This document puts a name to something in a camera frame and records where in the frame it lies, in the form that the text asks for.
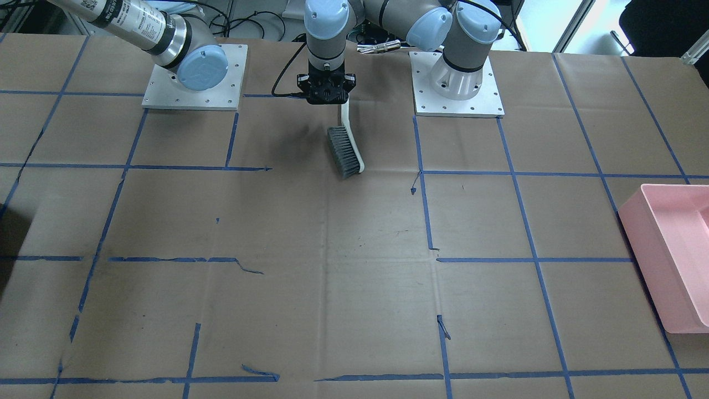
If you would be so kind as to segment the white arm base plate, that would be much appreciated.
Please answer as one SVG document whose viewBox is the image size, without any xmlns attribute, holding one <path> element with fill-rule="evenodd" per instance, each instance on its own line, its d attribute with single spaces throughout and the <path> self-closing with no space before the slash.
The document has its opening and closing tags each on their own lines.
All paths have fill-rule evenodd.
<svg viewBox="0 0 709 399">
<path fill-rule="evenodd" d="M 155 65 L 142 107 L 237 111 L 247 55 L 245 44 L 206 45 L 185 56 L 175 73 Z"/>
<path fill-rule="evenodd" d="M 409 56 L 416 115 L 500 118 L 506 114 L 490 58 L 481 70 L 463 73 L 453 70 L 442 53 Z"/>
</svg>

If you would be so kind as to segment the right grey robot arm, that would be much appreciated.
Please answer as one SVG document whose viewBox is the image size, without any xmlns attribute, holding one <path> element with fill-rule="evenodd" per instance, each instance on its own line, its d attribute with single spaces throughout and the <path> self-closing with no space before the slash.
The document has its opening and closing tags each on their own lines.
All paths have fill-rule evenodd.
<svg viewBox="0 0 709 399">
<path fill-rule="evenodd" d="M 227 75 L 227 55 L 195 4 L 180 3 L 178 13 L 169 13 L 147 1 L 52 3 L 149 53 L 187 89 L 214 88 Z"/>
</svg>

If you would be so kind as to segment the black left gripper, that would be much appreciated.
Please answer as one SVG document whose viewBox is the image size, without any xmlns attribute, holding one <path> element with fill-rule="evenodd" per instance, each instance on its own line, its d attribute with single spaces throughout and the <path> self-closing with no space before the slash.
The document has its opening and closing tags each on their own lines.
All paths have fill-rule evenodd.
<svg viewBox="0 0 709 399">
<path fill-rule="evenodd" d="M 319 70 L 309 65 L 307 74 L 297 75 L 296 84 L 309 104 L 342 105 L 347 103 L 357 78 L 354 73 L 345 71 L 345 65 L 336 70 Z"/>
</svg>

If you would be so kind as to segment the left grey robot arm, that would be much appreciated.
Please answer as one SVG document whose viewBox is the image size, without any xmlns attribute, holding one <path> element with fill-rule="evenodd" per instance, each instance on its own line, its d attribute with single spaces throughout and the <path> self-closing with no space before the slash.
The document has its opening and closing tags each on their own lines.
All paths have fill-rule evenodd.
<svg viewBox="0 0 709 399">
<path fill-rule="evenodd" d="M 297 98 L 312 105 L 344 104 L 356 86 L 345 69 L 350 31 L 368 20 L 425 52 L 443 47 L 430 72 L 436 93 L 456 101 L 478 94 L 484 64 L 504 27 L 491 1 L 306 1 L 308 73 L 298 75 Z"/>
</svg>

